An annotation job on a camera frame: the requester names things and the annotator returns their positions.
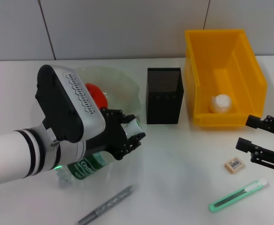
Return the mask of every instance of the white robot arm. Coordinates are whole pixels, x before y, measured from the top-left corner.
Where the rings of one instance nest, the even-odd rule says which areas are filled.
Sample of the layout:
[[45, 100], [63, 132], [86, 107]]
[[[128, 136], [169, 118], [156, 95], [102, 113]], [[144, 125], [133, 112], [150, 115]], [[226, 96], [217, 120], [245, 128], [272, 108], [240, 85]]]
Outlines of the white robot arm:
[[98, 109], [74, 70], [44, 65], [37, 81], [36, 100], [45, 119], [38, 127], [0, 135], [0, 184], [100, 151], [120, 160], [145, 137], [140, 132], [128, 139], [121, 124], [135, 116], [126, 116], [121, 110]]

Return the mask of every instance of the black mesh pen holder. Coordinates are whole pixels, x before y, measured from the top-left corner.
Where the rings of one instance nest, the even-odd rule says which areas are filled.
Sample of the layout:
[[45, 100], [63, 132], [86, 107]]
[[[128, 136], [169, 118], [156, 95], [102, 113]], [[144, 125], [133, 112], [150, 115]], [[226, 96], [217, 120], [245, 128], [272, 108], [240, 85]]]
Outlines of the black mesh pen holder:
[[180, 68], [148, 68], [147, 124], [177, 124], [183, 99]]

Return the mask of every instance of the green utility knife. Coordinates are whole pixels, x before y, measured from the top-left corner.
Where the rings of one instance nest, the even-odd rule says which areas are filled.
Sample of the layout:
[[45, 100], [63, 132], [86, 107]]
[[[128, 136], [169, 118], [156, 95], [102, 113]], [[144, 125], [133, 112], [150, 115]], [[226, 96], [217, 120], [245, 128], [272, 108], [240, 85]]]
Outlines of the green utility knife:
[[226, 208], [227, 206], [239, 201], [240, 199], [243, 199], [246, 196], [249, 196], [256, 191], [261, 190], [267, 184], [268, 184], [268, 182], [266, 179], [256, 180], [253, 183], [211, 203], [209, 205], [209, 210], [211, 212], [217, 212], [223, 208]]

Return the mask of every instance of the red object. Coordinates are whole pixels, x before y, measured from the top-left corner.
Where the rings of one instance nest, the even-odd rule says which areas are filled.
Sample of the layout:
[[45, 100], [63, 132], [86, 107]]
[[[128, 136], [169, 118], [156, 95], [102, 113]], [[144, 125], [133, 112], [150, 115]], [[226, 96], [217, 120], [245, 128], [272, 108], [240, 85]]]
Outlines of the red object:
[[86, 83], [85, 86], [99, 109], [103, 107], [108, 108], [106, 96], [103, 94], [103, 92], [101, 91], [101, 89], [99, 89], [98, 86], [95, 86], [91, 83]]

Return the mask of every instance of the gray marker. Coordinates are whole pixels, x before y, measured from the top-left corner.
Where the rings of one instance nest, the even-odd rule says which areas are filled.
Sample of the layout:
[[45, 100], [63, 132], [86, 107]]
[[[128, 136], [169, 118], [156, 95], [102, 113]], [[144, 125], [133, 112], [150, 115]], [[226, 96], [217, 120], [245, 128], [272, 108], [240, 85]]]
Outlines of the gray marker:
[[86, 225], [91, 221], [95, 220], [97, 217], [100, 217], [109, 209], [120, 203], [123, 199], [131, 195], [134, 191], [133, 186], [128, 186], [126, 189], [115, 195], [113, 198], [106, 201], [104, 204], [96, 208], [93, 212], [89, 213], [83, 219], [77, 222], [77, 225]]

